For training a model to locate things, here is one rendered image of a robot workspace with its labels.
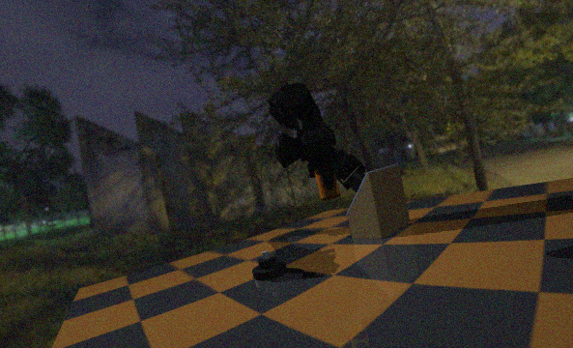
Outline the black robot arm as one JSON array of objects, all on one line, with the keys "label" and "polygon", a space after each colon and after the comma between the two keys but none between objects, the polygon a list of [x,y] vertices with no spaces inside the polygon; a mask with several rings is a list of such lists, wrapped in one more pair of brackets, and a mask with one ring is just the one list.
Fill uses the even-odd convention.
[{"label": "black robot arm", "polygon": [[[301,141],[300,128],[311,121],[323,122],[319,106],[312,99],[309,90],[303,83],[294,83],[280,88],[281,92],[275,92],[269,99],[270,114],[274,120],[286,129],[297,130],[297,137],[293,138],[282,133],[279,137],[279,146],[276,145],[275,156],[283,166],[288,167],[291,163],[301,159],[306,160]],[[323,122],[324,123],[324,122]],[[351,173],[358,169],[351,175]],[[347,190],[350,188],[358,192],[364,178],[365,166],[355,156],[343,150],[335,149],[336,180]],[[351,177],[343,183],[349,176]]]}]

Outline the orange knob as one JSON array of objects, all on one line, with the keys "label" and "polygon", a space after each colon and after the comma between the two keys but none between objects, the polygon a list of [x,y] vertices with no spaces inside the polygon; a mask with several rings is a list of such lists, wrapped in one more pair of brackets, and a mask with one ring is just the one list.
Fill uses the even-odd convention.
[{"label": "orange knob", "polygon": [[334,172],[333,172],[332,190],[327,190],[318,169],[315,171],[315,176],[316,176],[318,188],[319,188],[319,191],[321,194],[321,198],[323,201],[329,201],[329,200],[335,199],[335,198],[340,196],[340,191],[338,188],[338,184],[336,182]]}]

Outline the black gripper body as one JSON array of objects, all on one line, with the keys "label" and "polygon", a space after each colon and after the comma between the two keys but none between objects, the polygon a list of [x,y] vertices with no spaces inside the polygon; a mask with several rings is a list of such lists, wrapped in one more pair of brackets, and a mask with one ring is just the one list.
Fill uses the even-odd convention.
[{"label": "black gripper body", "polygon": [[300,128],[302,146],[306,155],[324,151],[335,145],[335,135],[332,129],[321,121],[311,121]]}]

